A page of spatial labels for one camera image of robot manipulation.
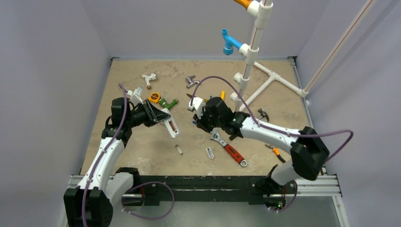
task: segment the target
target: work surface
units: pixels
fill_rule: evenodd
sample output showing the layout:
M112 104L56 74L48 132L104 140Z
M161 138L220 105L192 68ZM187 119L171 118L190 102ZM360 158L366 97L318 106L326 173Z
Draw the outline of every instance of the work surface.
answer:
M288 61L260 61L262 65L277 72L284 79L296 84L293 70ZM149 97L150 93L158 92L167 102L177 98L179 103L170 112L177 123L181 135L172 139L167 129L159 124L147 128L139 126L132 129L132 136L126 149L117 160L114 167L136 167L141 175L266 175L275 164L281 164L275 154L256 140L236 138L228 139L222 130L220 135L226 142L233 146L248 162L247 167L241 167L214 140L210 140L210 134L196 128L192 123L194 113L188 111L189 97L195 86L186 88L185 77L196 75L196 80L216 75L232 82L237 72L243 72L243 61L119 61L114 60L102 100L96 116L90 143L87 149L85 161L81 173L84 174L92 163L101 140L101 133L105 127L105 121L111 115L111 102L122 97L122 91L118 84L122 83L127 90L136 87L144 88L142 99ZM142 74L156 73L158 79L151 81L152 89L147 90ZM268 76L255 67L251 73L251 79L245 93L249 97ZM231 88L218 79L206 80L199 86L196 96L209 98L220 96L220 92L226 92L225 102L234 110L234 102L229 98ZM277 81L271 83L259 97L250 105L251 110L258 116L257 110L264 108L270 117L270 123L286 128L300 128L307 125L307 118L302 102L297 94ZM175 149L178 144L183 155L179 155ZM209 159L206 148L211 147L215 158ZM281 151L285 160L290 156Z

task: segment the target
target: adjustable wrench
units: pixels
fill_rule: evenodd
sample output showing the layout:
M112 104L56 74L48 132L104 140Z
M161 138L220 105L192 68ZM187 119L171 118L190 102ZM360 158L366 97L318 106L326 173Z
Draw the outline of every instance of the adjustable wrench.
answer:
M212 133L210 139L217 141L221 146L223 146L224 149L231 155L231 157L233 157L239 163L239 165L242 167L246 167L248 165L246 160L238 153L238 151L220 137L220 134L216 128L214 128L210 133Z

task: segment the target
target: pliers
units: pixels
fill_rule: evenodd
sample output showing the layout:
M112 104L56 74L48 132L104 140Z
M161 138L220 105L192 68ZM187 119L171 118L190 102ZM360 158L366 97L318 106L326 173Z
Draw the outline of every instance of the pliers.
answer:
M217 141L221 146L223 146L227 153L230 154L231 157L233 157L239 163L239 165L242 167L246 167L248 165L248 162L246 162L246 160L238 153L238 151L220 137L216 128L214 128L210 133L212 134L210 139Z
M277 158L282 162L285 163L286 161L283 159L283 157L280 155L279 149L273 147L270 144L265 144L265 146L267 146L268 148L271 148L273 150L273 152L276 154Z

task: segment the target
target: tape measure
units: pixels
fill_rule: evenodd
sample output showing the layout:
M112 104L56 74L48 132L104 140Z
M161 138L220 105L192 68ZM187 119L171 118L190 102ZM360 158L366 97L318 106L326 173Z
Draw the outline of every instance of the tape measure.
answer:
M149 95L149 101L153 102L153 103L158 103L160 100L161 96L159 93L154 92L152 94Z

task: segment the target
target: blue faucet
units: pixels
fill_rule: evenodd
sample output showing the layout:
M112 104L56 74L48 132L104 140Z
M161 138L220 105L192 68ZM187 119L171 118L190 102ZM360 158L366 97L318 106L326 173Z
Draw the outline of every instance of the blue faucet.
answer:
M233 46L238 50L241 48L242 43L238 42L232 36L229 36L227 29L223 29L221 33L223 34L223 39L226 42L223 47L223 53L225 55L231 55L234 52Z

